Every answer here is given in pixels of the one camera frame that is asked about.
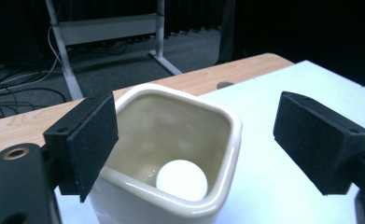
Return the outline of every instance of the metal stand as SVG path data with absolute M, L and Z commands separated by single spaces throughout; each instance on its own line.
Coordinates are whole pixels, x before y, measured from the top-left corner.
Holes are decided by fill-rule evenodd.
M 152 50 L 149 54 L 173 75 L 182 74 L 182 72 L 162 56 L 164 0 L 158 0 L 157 13 L 89 21 L 58 22 L 52 1 L 46 0 L 46 5 L 51 19 L 51 27 L 63 62 L 63 76 L 72 100 L 83 98 L 83 94 L 68 60 L 65 48 L 68 45 L 156 32 L 156 50 Z

